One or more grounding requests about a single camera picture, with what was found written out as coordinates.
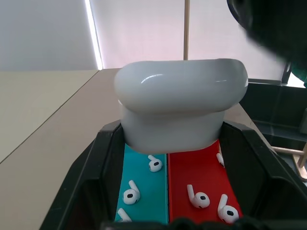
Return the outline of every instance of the wireless earbud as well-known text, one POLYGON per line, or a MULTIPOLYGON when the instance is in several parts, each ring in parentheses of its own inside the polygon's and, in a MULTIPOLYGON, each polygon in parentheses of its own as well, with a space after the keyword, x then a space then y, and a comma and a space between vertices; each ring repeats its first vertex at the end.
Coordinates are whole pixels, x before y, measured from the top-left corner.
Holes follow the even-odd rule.
POLYGON ((133 180, 129 181, 129 186, 131 189, 128 189, 124 192, 123 200, 126 205, 133 205, 138 202, 141 195, 133 180))
POLYGON ((210 204, 209 197, 202 192, 198 192, 194 195, 193 186, 191 184, 187 185, 189 200, 193 204, 194 207, 197 208, 205 208, 210 204))
POLYGON ((149 170, 153 173, 159 171, 162 169, 162 161, 154 157, 153 155, 148 155, 148 159, 150 159, 149 162, 149 170))
POLYGON ((239 219, 238 211, 227 204, 228 196, 226 194, 222 194, 219 206, 217 208, 217 214, 219 218, 226 222, 227 224, 232 224, 237 219, 239 219))
POLYGON ((131 218, 128 216, 128 214, 125 212, 125 210, 123 210, 122 208, 120 208, 117 211, 117 213, 120 216, 122 222, 132 222, 131 218))
POLYGON ((221 153, 217 153, 216 157, 217 157, 217 160, 219 161, 219 163, 225 168, 224 159, 223 159, 221 153))

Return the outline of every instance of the white roller blind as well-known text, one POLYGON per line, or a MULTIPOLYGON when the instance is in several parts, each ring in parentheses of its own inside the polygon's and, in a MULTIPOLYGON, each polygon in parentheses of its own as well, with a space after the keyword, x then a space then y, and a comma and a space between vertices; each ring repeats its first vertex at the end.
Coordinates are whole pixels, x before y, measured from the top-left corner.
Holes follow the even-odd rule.
POLYGON ((184 0, 91 0, 103 68, 182 60, 184 0))
POLYGON ((84 0, 2 1, 0 31, 0 70, 97 69, 84 0))
POLYGON ((190 0, 189 59, 235 58, 248 77, 280 81, 285 63, 246 37, 226 0, 190 0))

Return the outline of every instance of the teal panel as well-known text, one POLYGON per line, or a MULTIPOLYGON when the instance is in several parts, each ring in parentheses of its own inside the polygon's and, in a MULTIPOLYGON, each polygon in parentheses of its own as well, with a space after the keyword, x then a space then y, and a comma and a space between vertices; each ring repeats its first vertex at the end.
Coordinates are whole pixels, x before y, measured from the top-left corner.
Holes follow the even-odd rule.
MULTIPOLYGON (((166 154, 155 155, 162 161, 163 167, 158 172, 149 170, 147 155, 140 154, 125 146, 123 176, 118 198, 117 210, 123 208, 132 221, 157 221, 168 223, 168 190, 167 190, 167 159, 166 154), (123 202, 123 193, 130 189, 128 181, 137 185, 141 198, 134 205, 123 202)), ((115 221, 120 220, 116 214, 115 221)))

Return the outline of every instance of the red tray section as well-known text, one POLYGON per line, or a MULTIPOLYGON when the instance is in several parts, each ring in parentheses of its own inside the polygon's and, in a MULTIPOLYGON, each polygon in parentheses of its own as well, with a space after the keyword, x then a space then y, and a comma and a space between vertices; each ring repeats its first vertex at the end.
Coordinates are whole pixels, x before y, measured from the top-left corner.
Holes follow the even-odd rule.
POLYGON ((225 169, 216 158, 219 142, 198 151, 168 155, 169 222, 187 217, 195 223, 222 222, 217 215, 221 195, 227 194, 227 204, 241 209, 229 183, 225 169), (204 192, 210 199, 207 208, 195 208, 189 201, 187 185, 193 185, 194 193, 204 192))

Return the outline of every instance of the beige table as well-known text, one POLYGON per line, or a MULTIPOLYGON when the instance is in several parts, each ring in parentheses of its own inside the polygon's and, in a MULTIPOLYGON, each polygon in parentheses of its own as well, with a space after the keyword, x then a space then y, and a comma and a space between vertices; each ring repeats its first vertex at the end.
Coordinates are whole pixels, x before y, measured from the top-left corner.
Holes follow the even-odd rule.
MULTIPOLYGON (((1 230, 39 229, 71 164, 103 125, 119 119, 117 71, 95 74, 0 164, 1 230)), ((262 136, 240 105, 227 111, 226 119, 262 136)))
POLYGON ((0 72, 0 162, 97 70, 0 72))

